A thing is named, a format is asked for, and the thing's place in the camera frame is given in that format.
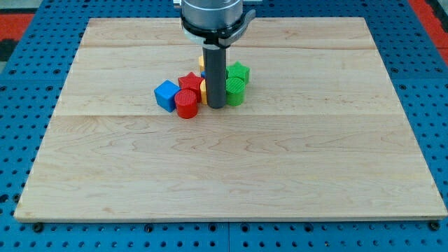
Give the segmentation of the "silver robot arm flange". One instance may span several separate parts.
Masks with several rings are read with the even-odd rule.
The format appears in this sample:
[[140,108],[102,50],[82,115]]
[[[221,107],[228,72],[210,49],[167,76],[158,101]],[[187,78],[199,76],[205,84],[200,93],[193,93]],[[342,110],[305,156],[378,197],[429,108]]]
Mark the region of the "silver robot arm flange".
[[180,0],[181,25],[185,36],[207,50],[227,49],[246,32],[256,17],[243,11],[242,0]]

